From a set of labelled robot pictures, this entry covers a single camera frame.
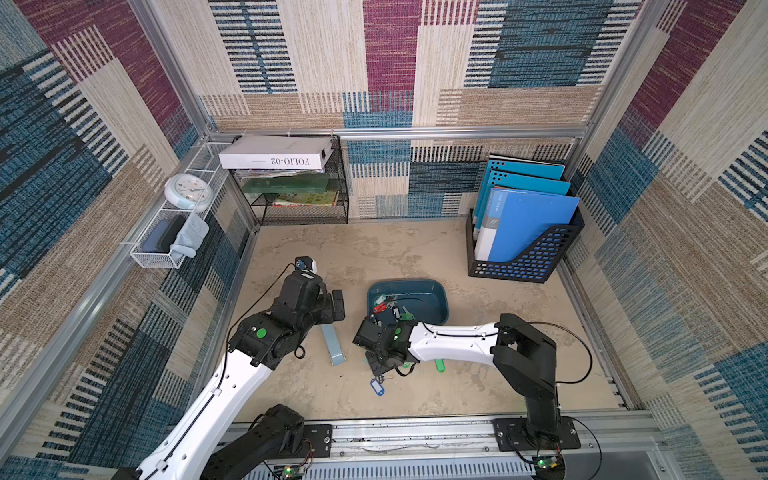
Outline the key with blue tag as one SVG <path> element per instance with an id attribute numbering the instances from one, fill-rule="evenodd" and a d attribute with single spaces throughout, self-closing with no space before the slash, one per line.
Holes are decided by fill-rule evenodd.
<path id="1" fill-rule="evenodd" d="M 377 396 L 383 396 L 385 394 L 384 378 L 382 376 L 372 378 L 370 386 Z"/>

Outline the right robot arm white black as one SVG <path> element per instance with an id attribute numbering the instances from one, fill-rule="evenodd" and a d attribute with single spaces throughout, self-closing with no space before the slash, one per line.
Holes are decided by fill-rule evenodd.
<path id="1" fill-rule="evenodd" d="M 527 432 L 552 439 L 559 435 L 556 343 L 514 314 L 505 313 L 495 323 L 454 327 L 415 320 L 382 326 L 365 320 L 353 343 L 365 350 L 376 377 L 407 363 L 433 360 L 493 366 L 524 397 Z"/>

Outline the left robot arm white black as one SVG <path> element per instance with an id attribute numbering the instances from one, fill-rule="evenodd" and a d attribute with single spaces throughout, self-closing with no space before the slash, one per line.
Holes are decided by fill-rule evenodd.
<path id="1" fill-rule="evenodd" d="M 115 479 L 201 479 L 237 414 L 283 358 L 303 347 L 313 327 L 345 318 L 343 293 L 327 289 L 312 258 L 292 266 L 272 305 L 238 321 L 221 363 L 171 433 Z"/>

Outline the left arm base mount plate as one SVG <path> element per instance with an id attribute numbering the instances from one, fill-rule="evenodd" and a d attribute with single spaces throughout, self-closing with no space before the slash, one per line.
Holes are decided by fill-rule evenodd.
<path id="1" fill-rule="evenodd" d="M 305 424 L 299 440 L 296 458 L 329 458 L 333 446 L 333 425 L 330 423 Z"/>

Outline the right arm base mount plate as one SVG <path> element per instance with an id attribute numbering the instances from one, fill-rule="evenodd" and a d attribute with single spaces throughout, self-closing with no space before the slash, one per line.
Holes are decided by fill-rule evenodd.
<path id="1" fill-rule="evenodd" d="M 562 417 L 555 434 L 534 431 L 523 417 L 504 417 L 492 420 L 495 440 L 501 452 L 518 450 L 577 450 L 582 444 L 574 419 Z"/>

